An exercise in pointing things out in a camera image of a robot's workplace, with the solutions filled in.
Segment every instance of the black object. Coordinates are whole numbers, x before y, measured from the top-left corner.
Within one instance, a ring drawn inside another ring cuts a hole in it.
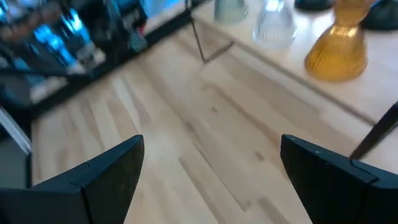
[[[280,157],[314,224],[398,222],[398,175],[289,135]]]
[[[0,223],[122,224],[143,158],[143,137],[134,136],[30,189],[0,189]]]
[[[294,7],[303,11],[324,11],[335,5],[335,0],[295,0]]]
[[[398,102],[372,128],[359,146],[350,155],[350,159],[360,159],[381,142],[398,125]]]
[[[370,30],[398,29],[398,2],[396,0],[380,0],[375,3],[361,26]]]

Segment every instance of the clear glass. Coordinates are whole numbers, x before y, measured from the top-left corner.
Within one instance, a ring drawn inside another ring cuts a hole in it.
[[[264,0],[253,39],[264,47],[284,47],[296,36],[292,11],[283,0]]]
[[[244,0],[216,0],[215,21],[222,24],[234,24],[243,20],[248,14]]]

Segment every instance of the light wood surface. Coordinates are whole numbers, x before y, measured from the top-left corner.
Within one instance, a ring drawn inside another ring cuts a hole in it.
[[[311,14],[293,10],[297,25],[297,36],[293,43],[281,49],[263,49],[252,40],[252,30],[262,1],[246,2],[249,6],[248,16],[238,24],[223,26],[214,22],[214,1],[195,11],[194,17],[281,69],[284,74],[296,78],[354,112],[369,124],[376,124],[398,100],[398,32],[366,32],[368,67],[364,73],[350,82],[327,83],[309,76],[303,61],[318,37],[333,23],[333,11]],[[286,2],[293,8],[294,0]]]
[[[227,42],[198,29],[206,54]],[[280,136],[348,155],[370,129],[239,47],[204,65],[188,27],[40,118],[34,181],[143,134],[126,223],[310,223],[279,158]],[[398,173],[395,139],[368,162]]]

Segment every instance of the ribbed glass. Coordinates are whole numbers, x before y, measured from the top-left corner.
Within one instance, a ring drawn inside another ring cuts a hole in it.
[[[244,0],[216,0],[214,18],[222,24],[234,24],[243,20],[248,14]]]
[[[264,47],[283,47],[294,40],[296,25],[283,0],[265,0],[253,30],[253,39]]]

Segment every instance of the yellow glass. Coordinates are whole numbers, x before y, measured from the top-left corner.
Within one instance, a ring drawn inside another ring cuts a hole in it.
[[[335,23],[315,42],[305,58],[305,68],[313,76],[330,82],[360,76],[367,64],[364,32],[359,23],[372,1],[338,0]]]

